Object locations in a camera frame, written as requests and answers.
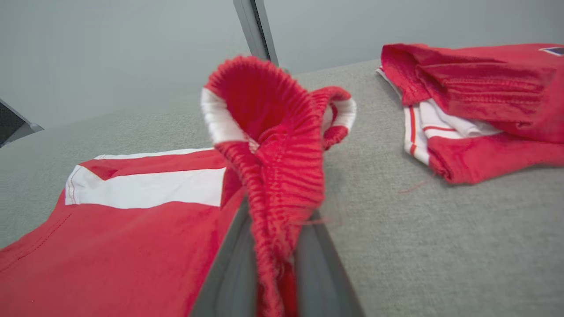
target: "white stripe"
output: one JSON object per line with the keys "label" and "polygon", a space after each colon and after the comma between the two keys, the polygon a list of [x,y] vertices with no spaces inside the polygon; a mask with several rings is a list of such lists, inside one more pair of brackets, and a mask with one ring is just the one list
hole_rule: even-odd
{"label": "white stripe", "polygon": [[[409,107],[404,107],[403,113],[406,117],[404,150],[408,154],[411,154],[411,145],[413,143],[411,143],[411,112],[409,111]],[[428,165],[430,155],[427,151],[427,137],[421,126],[421,109],[419,105],[413,106],[413,114],[415,115],[415,151],[413,152],[413,156],[425,165]]]}
{"label": "white stripe", "polygon": [[351,98],[333,101],[333,104],[337,108],[337,117],[335,122],[333,122],[333,126],[344,126],[350,132],[356,118],[356,102]]}
{"label": "white stripe", "polygon": [[214,144],[227,141],[246,141],[245,133],[227,110],[225,100],[204,88],[202,89],[200,105]]}
{"label": "white stripe", "polygon": [[447,138],[453,140],[466,139],[458,131],[443,131],[443,130],[429,129],[425,131],[425,135],[427,136],[428,139],[432,137],[441,137],[441,138]]}
{"label": "white stripe", "polygon": [[321,135],[327,131],[329,127],[331,127],[331,121],[333,121],[333,107],[326,107],[325,112],[323,113],[323,120],[321,123]]}
{"label": "white stripe", "polygon": [[137,153],[137,154],[120,154],[120,155],[99,155],[94,157],[94,160],[128,160],[140,159],[148,156],[163,156],[163,155],[182,155],[194,152],[207,151],[213,148],[187,148],[187,149],[174,149],[172,151],[155,152],[155,153]]}
{"label": "white stripe", "polygon": [[225,168],[135,174],[102,180],[76,166],[65,187],[65,205],[97,204],[120,209],[151,208],[166,202],[219,206]]}
{"label": "white stripe", "polygon": [[480,120],[467,120],[446,114],[434,99],[421,102],[421,113],[423,126],[435,125],[455,129],[464,138],[481,137],[482,135],[494,135],[501,130],[494,128],[488,122]]}

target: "red garment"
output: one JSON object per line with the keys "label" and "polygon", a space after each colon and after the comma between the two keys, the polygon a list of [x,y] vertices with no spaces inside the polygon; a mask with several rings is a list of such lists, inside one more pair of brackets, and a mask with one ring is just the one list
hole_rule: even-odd
{"label": "red garment", "polygon": [[[332,125],[322,138],[329,105]],[[302,223],[324,199],[323,151],[347,135],[356,105],[338,87],[308,93],[268,62],[236,58],[210,76],[202,109],[215,147],[249,198],[259,312],[296,316],[291,259]]]}
{"label": "red garment", "polygon": [[518,137],[564,143],[564,56],[524,44],[465,49],[394,44],[382,66],[413,105],[433,98],[449,115]]}
{"label": "red garment", "polygon": [[[382,69],[376,71],[402,97]],[[432,99],[409,105],[405,151],[451,184],[476,184],[533,166],[564,166],[564,144],[529,140],[445,114]]]}
{"label": "red garment", "polygon": [[186,317],[243,197],[222,193],[225,166],[214,149],[78,165],[48,220],[1,250],[0,315]]}
{"label": "red garment", "polygon": [[219,151],[76,166],[49,219],[1,250],[0,315],[186,317],[246,194],[259,313],[296,316],[291,257],[324,198],[322,152],[347,135],[355,107],[340,88],[308,93],[270,63],[227,61],[202,92]]}

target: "gray fabric surface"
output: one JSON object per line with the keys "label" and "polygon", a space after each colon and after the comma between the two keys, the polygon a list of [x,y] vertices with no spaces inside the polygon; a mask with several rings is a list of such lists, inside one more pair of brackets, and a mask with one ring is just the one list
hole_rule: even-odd
{"label": "gray fabric surface", "polygon": [[[562,316],[564,169],[452,187],[403,151],[403,112],[378,61],[296,76],[359,106],[325,155],[322,214],[367,316]],[[0,149],[0,245],[52,211],[75,164],[100,154],[207,147],[190,96],[45,130]]]}

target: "loose thread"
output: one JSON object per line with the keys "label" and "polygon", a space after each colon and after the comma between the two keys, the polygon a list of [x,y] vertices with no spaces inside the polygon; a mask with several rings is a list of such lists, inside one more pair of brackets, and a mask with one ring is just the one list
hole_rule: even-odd
{"label": "loose thread", "polygon": [[404,193],[412,192],[412,191],[418,189],[419,187],[421,187],[421,186],[423,186],[423,185],[429,183],[433,178],[435,178],[436,174],[437,174],[437,172],[433,172],[433,175],[427,177],[426,179],[424,179],[424,180],[423,180],[422,182],[420,182],[419,184],[417,184],[417,185],[415,185],[415,186],[413,186],[413,187],[411,187],[411,188],[408,188],[408,189],[406,189],[406,190],[399,191],[398,193],[404,194]]}
{"label": "loose thread", "polygon": [[315,219],[315,220],[293,221],[292,224],[297,224],[299,226],[310,226],[310,225],[314,225],[314,224],[325,224],[325,223],[328,223],[328,222],[331,222],[331,219],[323,217],[321,219]]}

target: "red fabric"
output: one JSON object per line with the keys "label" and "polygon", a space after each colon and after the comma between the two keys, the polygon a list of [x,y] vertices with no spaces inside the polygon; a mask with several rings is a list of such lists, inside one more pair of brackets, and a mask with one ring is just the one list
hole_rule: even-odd
{"label": "red fabric", "polygon": [[349,99],[338,88],[312,93],[274,65],[256,58],[226,61],[205,86],[226,101],[241,129],[259,147],[223,142],[225,155],[246,189],[255,239],[259,313],[296,316],[295,278],[291,257],[301,223],[324,199],[323,149],[348,133],[331,127],[321,138],[321,121],[334,100]]}
{"label": "red fabric", "polygon": [[429,167],[451,184],[477,184],[533,165],[564,166],[564,144],[508,133],[468,139],[432,137]]}
{"label": "red fabric", "polygon": [[[111,178],[217,169],[225,160],[213,150],[82,165]],[[225,186],[221,209],[65,205],[63,191],[45,223],[0,251],[0,315],[186,317],[239,208],[237,183]]]}
{"label": "red fabric", "polygon": [[394,44],[382,67],[412,105],[430,98],[449,115],[478,119],[510,134],[564,143],[564,57],[555,44],[451,50]]}

